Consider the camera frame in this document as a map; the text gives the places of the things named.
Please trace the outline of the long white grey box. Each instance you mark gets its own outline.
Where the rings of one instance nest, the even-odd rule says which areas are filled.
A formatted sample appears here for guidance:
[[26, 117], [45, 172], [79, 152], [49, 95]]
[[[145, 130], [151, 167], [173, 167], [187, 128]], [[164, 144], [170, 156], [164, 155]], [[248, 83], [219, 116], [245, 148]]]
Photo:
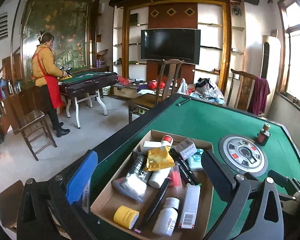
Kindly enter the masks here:
[[184, 204], [179, 219], [179, 228], [194, 228], [199, 206], [200, 190], [200, 186], [187, 184]]

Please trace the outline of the clear bag red item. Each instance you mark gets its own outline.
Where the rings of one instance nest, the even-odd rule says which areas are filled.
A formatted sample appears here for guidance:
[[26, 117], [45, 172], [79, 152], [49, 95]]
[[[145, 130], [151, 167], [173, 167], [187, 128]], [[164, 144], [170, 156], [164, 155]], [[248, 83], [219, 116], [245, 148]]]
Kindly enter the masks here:
[[181, 175], [179, 171], [179, 166], [175, 164], [174, 167], [171, 168], [169, 178], [170, 182], [170, 191], [176, 197], [180, 198], [183, 192], [183, 184], [181, 180]]

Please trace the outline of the small grey box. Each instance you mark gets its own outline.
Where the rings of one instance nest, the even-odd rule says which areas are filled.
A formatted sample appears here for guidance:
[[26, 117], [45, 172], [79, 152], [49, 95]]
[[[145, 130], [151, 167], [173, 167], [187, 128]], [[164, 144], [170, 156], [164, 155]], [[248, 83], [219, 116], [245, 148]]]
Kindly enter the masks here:
[[190, 138], [187, 138], [177, 144], [175, 146], [175, 150], [181, 155], [184, 160], [189, 159], [189, 157], [197, 153], [197, 148]]

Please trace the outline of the black snack packet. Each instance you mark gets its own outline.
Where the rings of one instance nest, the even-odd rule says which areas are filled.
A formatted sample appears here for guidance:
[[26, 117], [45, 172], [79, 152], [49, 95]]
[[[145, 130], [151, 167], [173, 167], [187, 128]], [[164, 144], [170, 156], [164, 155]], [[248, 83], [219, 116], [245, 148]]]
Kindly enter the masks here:
[[145, 200], [147, 183], [152, 172], [145, 170], [147, 163], [145, 154], [133, 151], [130, 158], [132, 165], [126, 176], [113, 180], [111, 184], [118, 193], [142, 203]]

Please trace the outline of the black pen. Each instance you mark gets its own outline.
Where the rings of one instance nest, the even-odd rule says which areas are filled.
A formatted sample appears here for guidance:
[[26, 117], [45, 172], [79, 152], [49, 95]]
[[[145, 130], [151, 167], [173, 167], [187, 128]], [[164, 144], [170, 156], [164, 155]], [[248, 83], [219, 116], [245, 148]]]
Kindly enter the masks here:
[[153, 201], [151, 202], [149, 208], [145, 212], [142, 220], [140, 222], [138, 222], [138, 224], [135, 226], [134, 232], [136, 232], [138, 234], [142, 233], [142, 231], [144, 230], [144, 228], [147, 226], [147, 224], [151, 220], [152, 216], [154, 215], [156, 209], [158, 208], [158, 206], [159, 206], [161, 200], [163, 199], [170, 183], [171, 183], [171, 178], [167, 177], [164, 180], [164, 182], [163, 182], [162, 186], [160, 187], [159, 191], [155, 195], [155, 197], [154, 197]]

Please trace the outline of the white pill bottle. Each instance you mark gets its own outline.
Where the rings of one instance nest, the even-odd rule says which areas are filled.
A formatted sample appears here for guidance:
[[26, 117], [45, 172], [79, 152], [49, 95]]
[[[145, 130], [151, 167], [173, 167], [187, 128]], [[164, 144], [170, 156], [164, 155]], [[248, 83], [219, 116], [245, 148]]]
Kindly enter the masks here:
[[178, 218], [180, 200], [167, 197], [152, 232], [160, 236], [172, 236]]

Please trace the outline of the gold foil packet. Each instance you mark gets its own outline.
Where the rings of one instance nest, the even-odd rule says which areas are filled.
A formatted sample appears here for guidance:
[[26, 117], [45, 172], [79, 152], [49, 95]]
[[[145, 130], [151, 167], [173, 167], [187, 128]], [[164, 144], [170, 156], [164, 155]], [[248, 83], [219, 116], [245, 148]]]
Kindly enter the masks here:
[[174, 160], [170, 155], [170, 146], [153, 148], [147, 153], [145, 171], [158, 171], [175, 166]]

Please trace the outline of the white bottle grey label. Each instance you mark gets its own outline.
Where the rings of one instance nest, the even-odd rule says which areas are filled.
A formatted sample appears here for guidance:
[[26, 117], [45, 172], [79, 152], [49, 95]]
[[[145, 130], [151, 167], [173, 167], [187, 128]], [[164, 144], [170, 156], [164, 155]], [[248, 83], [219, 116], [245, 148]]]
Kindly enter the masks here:
[[171, 168], [164, 168], [158, 171], [154, 171], [148, 181], [149, 186], [159, 189], [161, 188], [162, 184], [164, 183], [165, 179], [170, 174]]

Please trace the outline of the round table control panel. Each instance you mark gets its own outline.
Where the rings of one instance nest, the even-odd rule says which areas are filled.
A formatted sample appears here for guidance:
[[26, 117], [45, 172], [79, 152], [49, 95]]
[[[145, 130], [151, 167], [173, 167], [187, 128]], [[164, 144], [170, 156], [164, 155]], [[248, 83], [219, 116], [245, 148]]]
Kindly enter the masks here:
[[268, 168], [268, 158], [256, 143], [244, 136], [230, 134], [218, 142], [219, 153], [224, 162], [234, 171], [255, 177], [263, 175]]

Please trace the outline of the blue tissue packet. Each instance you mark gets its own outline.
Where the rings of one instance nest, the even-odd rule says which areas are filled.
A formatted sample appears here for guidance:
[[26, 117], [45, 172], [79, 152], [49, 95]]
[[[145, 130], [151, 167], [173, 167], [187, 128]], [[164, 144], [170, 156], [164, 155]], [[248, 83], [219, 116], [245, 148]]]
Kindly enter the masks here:
[[197, 152], [195, 154], [191, 155], [187, 159], [188, 166], [190, 167], [190, 169], [192, 171], [202, 171], [203, 170], [202, 162], [201, 162], [203, 153], [204, 153], [204, 150], [198, 148]]

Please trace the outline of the dark jar cork lid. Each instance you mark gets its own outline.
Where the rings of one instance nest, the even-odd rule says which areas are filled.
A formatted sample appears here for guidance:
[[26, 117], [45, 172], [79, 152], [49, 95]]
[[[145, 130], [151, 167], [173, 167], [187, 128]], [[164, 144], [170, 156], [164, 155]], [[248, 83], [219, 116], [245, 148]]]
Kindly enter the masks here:
[[264, 146], [268, 139], [271, 136], [270, 130], [270, 124], [264, 123], [263, 127], [260, 129], [259, 133], [257, 134], [257, 143], [261, 146]]

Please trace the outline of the white power adapter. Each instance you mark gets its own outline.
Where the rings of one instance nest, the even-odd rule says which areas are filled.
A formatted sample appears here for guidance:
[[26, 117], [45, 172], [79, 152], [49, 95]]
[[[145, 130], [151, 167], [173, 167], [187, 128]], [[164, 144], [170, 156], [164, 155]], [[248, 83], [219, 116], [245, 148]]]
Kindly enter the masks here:
[[162, 146], [160, 141], [144, 141], [141, 147], [143, 153], [150, 151], [153, 148], [160, 148]]

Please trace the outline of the wooden chair with cloth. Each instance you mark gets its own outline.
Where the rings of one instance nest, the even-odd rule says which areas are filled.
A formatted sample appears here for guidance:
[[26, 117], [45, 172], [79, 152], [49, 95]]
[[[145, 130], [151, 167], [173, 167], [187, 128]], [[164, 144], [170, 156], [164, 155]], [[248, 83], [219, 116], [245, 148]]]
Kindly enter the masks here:
[[232, 73], [232, 77], [231, 77], [231, 84], [228, 92], [226, 105], [230, 106], [235, 80], [238, 80], [239, 85], [237, 89], [236, 100], [233, 107], [242, 111], [247, 111], [254, 90], [253, 86], [257, 76], [244, 71], [239, 71], [234, 69], [230, 69], [230, 71]]

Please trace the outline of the pile of clothes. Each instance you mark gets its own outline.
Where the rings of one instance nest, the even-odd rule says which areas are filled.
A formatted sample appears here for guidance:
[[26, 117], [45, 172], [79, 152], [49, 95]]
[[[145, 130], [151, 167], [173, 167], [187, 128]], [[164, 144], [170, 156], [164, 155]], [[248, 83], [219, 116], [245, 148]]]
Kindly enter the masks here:
[[199, 78], [194, 91], [190, 93], [193, 98], [203, 99], [209, 102], [225, 105], [224, 95], [218, 86], [209, 78]]

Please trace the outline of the white standing air conditioner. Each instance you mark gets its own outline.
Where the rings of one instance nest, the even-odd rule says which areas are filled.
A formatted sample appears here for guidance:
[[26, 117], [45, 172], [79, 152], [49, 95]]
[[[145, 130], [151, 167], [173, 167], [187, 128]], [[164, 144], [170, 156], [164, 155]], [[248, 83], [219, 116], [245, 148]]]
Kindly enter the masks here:
[[267, 116], [274, 97], [277, 79], [279, 76], [281, 43], [276, 37], [263, 35], [262, 45], [261, 77], [268, 81], [270, 89], [264, 113], [264, 115]]

